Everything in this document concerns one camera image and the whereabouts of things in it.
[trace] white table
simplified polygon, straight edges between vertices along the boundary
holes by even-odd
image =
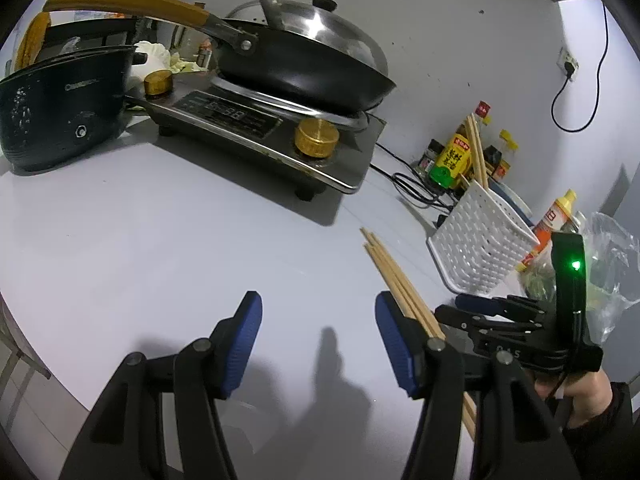
[[[401,169],[382,150],[374,162]],[[437,212],[374,171],[353,196],[300,202],[227,155],[157,139],[150,120],[64,168],[5,172],[0,203],[0,290],[88,409],[128,352],[178,351],[257,290],[262,326],[221,406],[240,478],[400,478],[421,403],[389,365],[373,314],[386,287],[358,230],[378,234],[435,308],[452,298],[425,245]]]

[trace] white basket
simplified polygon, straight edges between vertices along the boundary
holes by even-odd
[[[493,191],[471,182],[428,245],[447,287],[486,295],[539,243]]]

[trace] digital display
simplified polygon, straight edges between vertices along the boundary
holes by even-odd
[[[281,119],[222,97],[193,91],[175,107],[245,137],[263,139]]]

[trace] hand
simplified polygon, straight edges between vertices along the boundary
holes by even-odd
[[[537,372],[534,388],[542,399],[546,399],[557,382],[558,377]],[[613,398],[611,383],[602,368],[597,372],[570,374],[562,387],[565,397],[574,398],[574,409],[567,424],[570,429],[578,428],[603,413]]]

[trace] power outlet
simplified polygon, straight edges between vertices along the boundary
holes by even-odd
[[[562,49],[560,50],[560,56],[558,57],[558,66],[560,67],[560,70],[562,70],[562,73],[564,75],[566,75],[566,70],[564,68],[564,64],[566,62],[569,62],[574,66],[574,73],[569,78],[569,81],[573,82],[575,81],[575,77],[578,74],[578,67],[580,65],[578,65],[578,60],[571,55],[571,53],[566,49],[566,47],[562,47]]]

